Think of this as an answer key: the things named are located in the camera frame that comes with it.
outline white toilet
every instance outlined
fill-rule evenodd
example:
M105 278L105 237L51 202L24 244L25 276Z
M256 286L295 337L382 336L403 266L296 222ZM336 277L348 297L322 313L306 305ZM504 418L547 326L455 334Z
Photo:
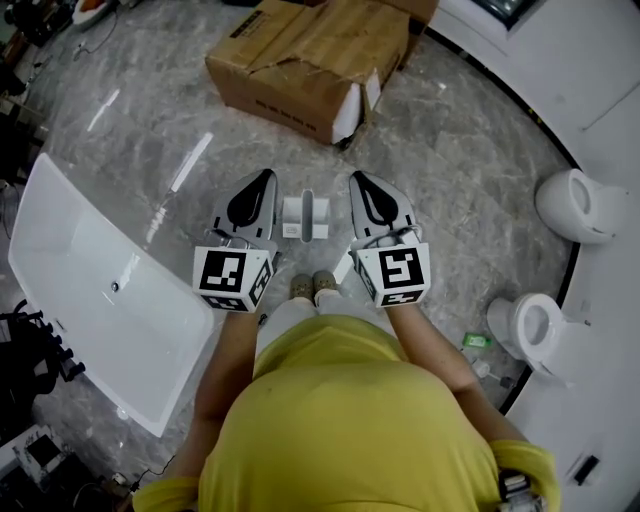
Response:
M558 235L574 242L611 240L622 226L629 192L587 178L580 170L559 172L536 193L536 210Z
M495 299L487 322L512 357L566 385L590 375L597 364L591 328L566 318L548 295L530 293L515 302Z

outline white wall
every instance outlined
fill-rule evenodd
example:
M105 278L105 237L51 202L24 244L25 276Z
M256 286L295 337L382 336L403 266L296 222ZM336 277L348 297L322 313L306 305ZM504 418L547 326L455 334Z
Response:
M431 26L528 102L588 175L634 197L613 243L582 247L563 307L591 321L598 372L571 389L532 377L508 414L554 452L564 511L623 511L640 490L640 11L547 0L508 34L469 0L442 0ZM577 487L568 472L585 451L602 466Z
M589 175L584 129L640 84L631 0L546 0L507 32L471 0L441 0L430 27L522 97Z

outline yellow shirt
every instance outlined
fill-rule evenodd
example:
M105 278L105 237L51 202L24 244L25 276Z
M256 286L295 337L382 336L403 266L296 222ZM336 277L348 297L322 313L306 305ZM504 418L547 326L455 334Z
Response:
M493 512L498 468L529 475L557 512L551 454L488 444L447 387L401 354L356 318L302 322L258 358L200 479L146 486L136 512Z

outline leg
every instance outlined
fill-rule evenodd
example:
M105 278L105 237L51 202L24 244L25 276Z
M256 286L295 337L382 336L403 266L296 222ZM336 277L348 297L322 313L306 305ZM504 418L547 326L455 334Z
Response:
M267 323L258 332L256 356L273 340L307 318L314 317L318 310L313 305L313 282L311 277L300 274L291 280L291 300L276 308Z
M395 337L393 327L370 309L340 295L335 278L330 272L316 272L313 276L316 289L315 301L321 315L348 315L360 318Z

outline shoe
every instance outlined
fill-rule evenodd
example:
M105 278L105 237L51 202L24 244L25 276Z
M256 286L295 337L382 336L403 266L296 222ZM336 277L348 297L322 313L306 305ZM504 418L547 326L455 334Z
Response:
M289 285L289 298L304 297L313 302L313 279L307 274L298 274Z
M320 270L313 274L313 288L316 294L320 290L337 290L336 278L328 270Z

